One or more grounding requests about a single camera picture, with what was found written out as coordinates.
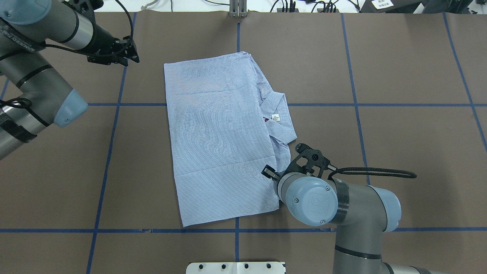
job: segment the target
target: gray robot arm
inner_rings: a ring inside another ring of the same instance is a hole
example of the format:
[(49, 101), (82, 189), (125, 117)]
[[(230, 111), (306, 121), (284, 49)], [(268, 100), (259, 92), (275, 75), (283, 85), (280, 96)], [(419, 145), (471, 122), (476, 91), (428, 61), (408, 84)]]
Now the gray robot arm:
[[(382, 234), (397, 228), (401, 205), (394, 193), (340, 179), (321, 179), (325, 169), (336, 170), (319, 150), (298, 144), (300, 154), (284, 172), (266, 166), (262, 174), (274, 181), (279, 199), (299, 221), (310, 226), (337, 226), (334, 274), (442, 274), (419, 267), (382, 262)], [(299, 166), (297, 160), (307, 160)], [(313, 167), (319, 167), (318, 177)]]
[(87, 102), (38, 53), (46, 39), (87, 55), (89, 62), (139, 62), (133, 30), (120, 40), (95, 23), (93, 11), (102, 5), (101, 0), (0, 0), (0, 72), (22, 91), (20, 98), (2, 102), (0, 159), (52, 123), (64, 127), (87, 110)]

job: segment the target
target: light blue joint cap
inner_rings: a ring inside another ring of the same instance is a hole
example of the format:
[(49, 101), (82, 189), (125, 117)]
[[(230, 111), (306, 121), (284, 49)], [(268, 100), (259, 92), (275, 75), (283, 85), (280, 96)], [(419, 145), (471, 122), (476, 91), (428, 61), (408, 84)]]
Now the light blue joint cap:
[(399, 226), (399, 220), (401, 219), (401, 203), (396, 195), (387, 190), (378, 187), (370, 186), (375, 190), (375, 192), (379, 195), (380, 199), (382, 200), (382, 204), (386, 209), (387, 214), (387, 227), (384, 232), (390, 232)]
[(317, 177), (307, 176), (292, 182), (285, 199), (294, 218), (309, 226), (322, 226), (330, 222), (338, 210), (335, 191)]
[(52, 0), (0, 0), (0, 17), (14, 25), (30, 25), (46, 17), (52, 4)]
[(88, 109), (88, 103), (73, 89), (62, 103), (54, 118), (54, 124), (65, 127)]

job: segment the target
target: white label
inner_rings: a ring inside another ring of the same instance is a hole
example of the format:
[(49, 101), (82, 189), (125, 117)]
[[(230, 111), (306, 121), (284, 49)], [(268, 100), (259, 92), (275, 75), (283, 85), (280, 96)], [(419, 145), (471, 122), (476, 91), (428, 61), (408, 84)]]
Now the white label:
[(279, 122), (281, 120), (281, 118), (279, 118), (279, 114), (273, 114), (272, 115), (272, 119), (275, 121), (275, 122)]
[(394, 6), (391, 0), (373, 0), (372, 4), (378, 10)]

